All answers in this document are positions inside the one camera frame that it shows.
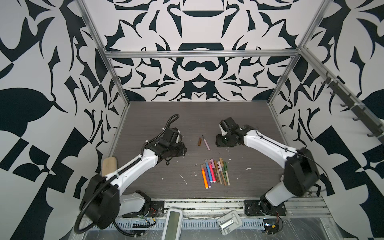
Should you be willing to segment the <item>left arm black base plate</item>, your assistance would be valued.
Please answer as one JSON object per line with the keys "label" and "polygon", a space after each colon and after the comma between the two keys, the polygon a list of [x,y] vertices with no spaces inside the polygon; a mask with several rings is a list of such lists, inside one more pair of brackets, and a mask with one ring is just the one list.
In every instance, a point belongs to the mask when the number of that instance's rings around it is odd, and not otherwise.
{"label": "left arm black base plate", "polygon": [[128,213],[122,215],[123,218],[136,218],[139,216],[144,216],[148,218],[154,218],[162,215],[164,213],[165,202],[164,201],[151,201],[146,203],[142,210],[137,213]]}

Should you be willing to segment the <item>white handheld tablet device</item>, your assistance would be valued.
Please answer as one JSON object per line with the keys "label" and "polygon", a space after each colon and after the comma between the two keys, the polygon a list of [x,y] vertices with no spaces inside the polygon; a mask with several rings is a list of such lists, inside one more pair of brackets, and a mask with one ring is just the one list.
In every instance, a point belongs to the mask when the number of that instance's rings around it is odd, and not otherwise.
{"label": "white handheld tablet device", "polygon": [[179,240],[183,224],[183,211],[169,208],[161,240]]}

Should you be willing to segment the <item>orange highlighter pen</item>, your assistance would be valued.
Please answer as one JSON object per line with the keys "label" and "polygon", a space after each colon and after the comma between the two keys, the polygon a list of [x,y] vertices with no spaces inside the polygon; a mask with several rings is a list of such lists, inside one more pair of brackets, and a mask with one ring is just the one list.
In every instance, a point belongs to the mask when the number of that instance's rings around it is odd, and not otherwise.
{"label": "orange highlighter pen", "polygon": [[202,170],[202,176],[203,176],[203,180],[204,180],[205,189],[208,189],[209,185],[207,182],[206,171],[204,169],[204,165],[201,165],[201,170]]}

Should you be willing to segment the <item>grey metal bracket box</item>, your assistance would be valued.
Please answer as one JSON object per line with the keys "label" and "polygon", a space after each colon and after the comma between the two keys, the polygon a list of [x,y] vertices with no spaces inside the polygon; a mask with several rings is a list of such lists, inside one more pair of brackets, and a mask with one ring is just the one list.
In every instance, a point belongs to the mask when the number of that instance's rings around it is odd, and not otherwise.
{"label": "grey metal bracket box", "polygon": [[240,218],[238,212],[231,211],[217,219],[217,224],[219,226],[221,234],[223,236],[226,236],[232,231],[241,227],[243,225],[243,221]]}

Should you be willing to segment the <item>beige sponge block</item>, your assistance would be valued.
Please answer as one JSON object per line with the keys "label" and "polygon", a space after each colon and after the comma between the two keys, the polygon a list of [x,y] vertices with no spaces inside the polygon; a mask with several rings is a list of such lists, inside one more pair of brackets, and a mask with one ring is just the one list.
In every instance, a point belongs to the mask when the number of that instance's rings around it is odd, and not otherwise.
{"label": "beige sponge block", "polygon": [[105,177],[108,174],[115,172],[118,169],[118,161],[115,157],[109,157],[102,162],[102,176]]}

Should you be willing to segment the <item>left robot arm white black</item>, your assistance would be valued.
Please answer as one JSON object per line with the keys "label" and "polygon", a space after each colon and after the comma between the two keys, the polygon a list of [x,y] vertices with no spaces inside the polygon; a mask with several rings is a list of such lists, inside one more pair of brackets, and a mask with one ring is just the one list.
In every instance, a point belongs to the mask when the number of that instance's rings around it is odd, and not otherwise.
{"label": "left robot arm white black", "polygon": [[163,160],[186,154],[187,148],[177,128],[166,128],[154,141],[145,143],[142,152],[118,170],[91,178],[79,206],[74,232],[82,234],[93,226],[105,229],[118,216],[146,213],[151,199],[141,191],[123,197],[124,191],[141,175]]}

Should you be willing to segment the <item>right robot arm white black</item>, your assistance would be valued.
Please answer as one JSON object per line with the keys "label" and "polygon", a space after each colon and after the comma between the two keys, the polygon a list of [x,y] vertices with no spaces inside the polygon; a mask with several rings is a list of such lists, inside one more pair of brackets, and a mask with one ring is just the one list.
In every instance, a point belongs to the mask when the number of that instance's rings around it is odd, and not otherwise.
{"label": "right robot arm white black", "polygon": [[312,153],[306,148],[297,150],[286,146],[252,126],[239,126],[231,117],[220,122],[220,130],[217,147],[243,145],[262,153],[284,169],[280,183],[261,197],[261,203],[266,207],[278,207],[293,197],[302,197],[320,179]]}

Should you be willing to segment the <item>purple highlighter pen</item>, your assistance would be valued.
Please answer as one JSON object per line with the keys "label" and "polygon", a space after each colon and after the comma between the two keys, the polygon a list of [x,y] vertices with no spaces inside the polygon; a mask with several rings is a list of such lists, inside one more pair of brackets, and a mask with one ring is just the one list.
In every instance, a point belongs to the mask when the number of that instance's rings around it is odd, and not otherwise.
{"label": "purple highlighter pen", "polygon": [[206,179],[206,183],[207,183],[207,189],[211,188],[211,183],[210,183],[210,178],[209,178],[209,175],[208,175],[208,170],[206,168],[206,165],[203,165],[203,168],[204,168],[204,172],[205,172],[205,179]]}

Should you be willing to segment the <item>aluminium frame back beam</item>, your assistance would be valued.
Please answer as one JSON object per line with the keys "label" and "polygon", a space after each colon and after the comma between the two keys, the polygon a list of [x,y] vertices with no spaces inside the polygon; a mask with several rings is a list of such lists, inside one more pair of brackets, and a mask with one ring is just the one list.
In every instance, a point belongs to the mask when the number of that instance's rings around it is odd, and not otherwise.
{"label": "aluminium frame back beam", "polygon": [[105,51],[108,59],[125,58],[205,58],[205,57],[292,57],[296,50],[224,50],[224,51]]}

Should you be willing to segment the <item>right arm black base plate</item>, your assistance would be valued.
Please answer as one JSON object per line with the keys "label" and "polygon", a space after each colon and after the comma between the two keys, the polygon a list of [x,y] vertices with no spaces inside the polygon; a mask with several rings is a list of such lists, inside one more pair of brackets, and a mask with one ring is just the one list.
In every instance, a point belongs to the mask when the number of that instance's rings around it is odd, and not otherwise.
{"label": "right arm black base plate", "polygon": [[286,207],[284,203],[273,206],[267,200],[245,200],[245,214],[248,217],[253,216],[285,216]]}

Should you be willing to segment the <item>aluminium frame front rail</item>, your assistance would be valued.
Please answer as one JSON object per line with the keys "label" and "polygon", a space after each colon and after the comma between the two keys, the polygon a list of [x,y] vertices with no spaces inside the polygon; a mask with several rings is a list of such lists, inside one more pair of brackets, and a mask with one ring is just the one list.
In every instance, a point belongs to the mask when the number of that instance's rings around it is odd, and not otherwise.
{"label": "aluminium frame front rail", "polygon": [[[259,202],[258,198],[250,199],[156,199],[155,209],[166,213],[169,208],[181,209],[186,218],[218,218],[231,211],[237,212],[241,218],[249,218],[246,215],[252,204]],[[330,210],[323,198],[292,198],[277,207],[269,214],[261,212],[255,218],[271,219],[276,216],[280,218],[331,218]]]}

